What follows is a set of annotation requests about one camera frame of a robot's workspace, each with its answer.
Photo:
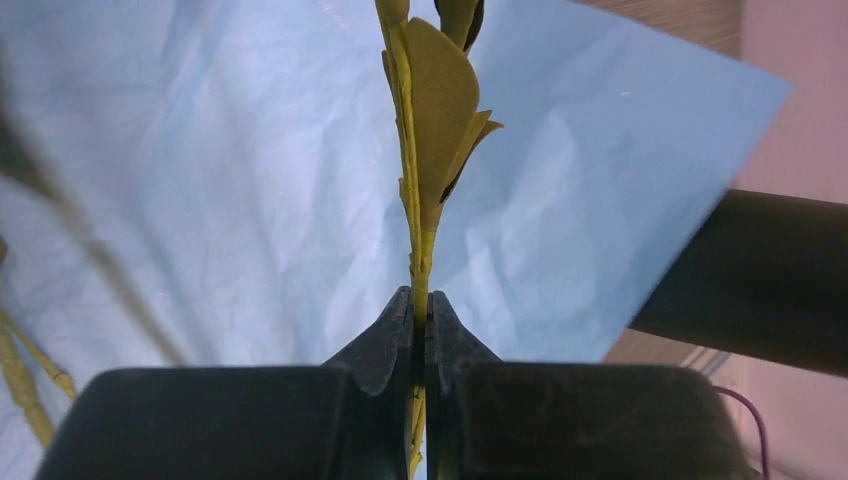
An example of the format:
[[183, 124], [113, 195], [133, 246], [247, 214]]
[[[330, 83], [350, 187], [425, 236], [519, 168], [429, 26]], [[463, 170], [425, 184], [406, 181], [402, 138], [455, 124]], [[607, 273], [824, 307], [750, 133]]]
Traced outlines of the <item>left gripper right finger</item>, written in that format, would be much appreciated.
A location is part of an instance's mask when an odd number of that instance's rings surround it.
[[432, 293], [431, 479], [749, 479], [717, 390], [676, 366], [506, 362]]

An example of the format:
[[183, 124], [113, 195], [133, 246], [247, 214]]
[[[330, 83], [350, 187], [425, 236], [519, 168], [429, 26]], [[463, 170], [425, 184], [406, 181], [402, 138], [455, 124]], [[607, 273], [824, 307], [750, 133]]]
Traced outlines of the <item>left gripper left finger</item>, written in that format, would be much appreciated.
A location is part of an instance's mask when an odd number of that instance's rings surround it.
[[413, 320], [399, 288], [319, 365], [133, 368], [97, 375], [40, 479], [405, 479]]

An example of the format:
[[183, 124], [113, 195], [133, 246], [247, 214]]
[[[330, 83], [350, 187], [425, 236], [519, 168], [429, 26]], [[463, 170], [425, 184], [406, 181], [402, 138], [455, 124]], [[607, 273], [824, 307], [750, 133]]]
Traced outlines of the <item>blue paper flower bouquet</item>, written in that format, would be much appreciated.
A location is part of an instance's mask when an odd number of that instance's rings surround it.
[[[318, 360], [407, 278], [370, 1], [7, 1], [13, 105], [199, 363]], [[515, 360], [604, 356], [790, 85], [572, 1], [490, 1], [431, 283]]]

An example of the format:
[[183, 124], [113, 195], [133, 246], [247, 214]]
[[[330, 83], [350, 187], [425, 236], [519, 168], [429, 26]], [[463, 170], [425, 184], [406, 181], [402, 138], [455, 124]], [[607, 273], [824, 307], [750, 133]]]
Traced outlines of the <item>orange rose flower stem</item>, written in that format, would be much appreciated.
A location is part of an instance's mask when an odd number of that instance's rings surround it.
[[426, 352], [435, 332], [430, 278], [443, 209], [475, 149], [502, 128], [480, 107], [480, 82], [469, 53], [482, 29], [482, 1], [437, 1], [439, 23], [414, 17], [407, 1], [375, 4], [382, 65], [395, 109], [402, 175], [398, 180], [410, 242], [410, 366], [400, 474], [411, 479], [434, 453], [437, 398], [426, 380]]

